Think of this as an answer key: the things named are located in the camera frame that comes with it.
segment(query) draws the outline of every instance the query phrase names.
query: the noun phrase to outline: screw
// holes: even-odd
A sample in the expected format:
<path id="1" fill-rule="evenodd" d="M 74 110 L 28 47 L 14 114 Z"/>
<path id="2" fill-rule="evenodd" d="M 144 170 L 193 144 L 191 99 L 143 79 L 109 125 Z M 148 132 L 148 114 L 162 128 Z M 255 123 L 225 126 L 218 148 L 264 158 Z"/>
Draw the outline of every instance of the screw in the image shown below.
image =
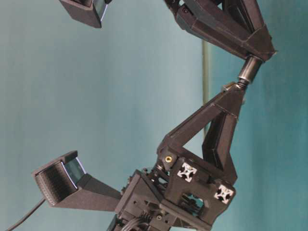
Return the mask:
<path id="1" fill-rule="evenodd" d="M 165 161 L 167 163 L 170 163 L 172 161 L 172 157 L 171 156 L 166 156 Z"/>

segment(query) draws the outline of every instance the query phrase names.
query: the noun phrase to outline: metal shaft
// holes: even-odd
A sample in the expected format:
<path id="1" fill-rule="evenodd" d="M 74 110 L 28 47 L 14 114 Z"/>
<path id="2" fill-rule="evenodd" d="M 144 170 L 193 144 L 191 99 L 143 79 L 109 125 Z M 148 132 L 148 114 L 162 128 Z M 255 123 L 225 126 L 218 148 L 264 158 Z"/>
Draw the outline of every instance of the metal shaft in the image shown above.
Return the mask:
<path id="1" fill-rule="evenodd" d="M 246 59 L 246 62 L 239 74 L 240 81 L 245 80 L 249 84 L 251 84 L 254 81 L 254 78 L 262 64 L 263 64 L 263 60 L 253 55 L 250 55 Z"/>

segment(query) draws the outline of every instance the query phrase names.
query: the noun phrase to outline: blue-green wall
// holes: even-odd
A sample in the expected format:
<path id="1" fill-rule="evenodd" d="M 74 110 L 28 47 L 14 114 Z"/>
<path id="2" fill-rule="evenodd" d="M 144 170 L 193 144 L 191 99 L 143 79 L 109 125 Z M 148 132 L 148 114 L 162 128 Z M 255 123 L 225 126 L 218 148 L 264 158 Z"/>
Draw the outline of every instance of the blue-green wall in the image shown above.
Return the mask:
<path id="1" fill-rule="evenodd" d="M 237 195 L 213 231 L 308 229 L 308 1 L 258 0 L 279 51 L 246 94 L 231 155 Z M 209 47 L 209 89 L 234 81 L 243 61 Z"/>
<path id="2" fill-rule="evenodd" d="M 202 43 L 162 0 L 115 0 L 105 22 L 75 22 L 57 0 L 0 3 L 0 230 L 42 197 L 32 170 L 79 150 L 120 190 L 202 104 Z M 17 230 L 101 231 L 112 216 L 45 204 Z"/>
<path id="3" fill-rule="evenodd" d="M 308 2 L 258 2 L 279 53 L 247 91 L 231 148 L 237 196 L 213 231 L 308 228 Z M 121 189 L 202 104 L 201 42 L 162 0 L 115 0 L 104 30 L 72 21 L 56 0 L 5 1 L 0 29 L 2 230 L 40 199 L 32 170 L 78 149 L 90 174 Z M 213 97 L 243 61 L 208 51 Z M 45 204 L 18 230 L 105 230 L 111 217 Z"/>

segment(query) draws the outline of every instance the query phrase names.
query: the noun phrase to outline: black cable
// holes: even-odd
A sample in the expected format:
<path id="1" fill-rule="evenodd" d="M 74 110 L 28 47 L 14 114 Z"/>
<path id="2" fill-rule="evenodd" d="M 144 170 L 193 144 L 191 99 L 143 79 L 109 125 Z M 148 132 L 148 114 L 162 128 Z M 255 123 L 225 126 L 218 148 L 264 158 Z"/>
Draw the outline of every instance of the black cable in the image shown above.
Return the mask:
<path id="1" fill-rule="evenodd" d="M 21 218 L 16 224 L 12 225 L 6 231 L 12 231 L 13 229 L 17 228 L 20 224 L 22 224 L 29 216 L 31 216 L 35 210 L 37 210 L 43 203 L 45 202 L 45 198 L 41 199 L 34 208 L 32 208 L 23 218 Z"/>

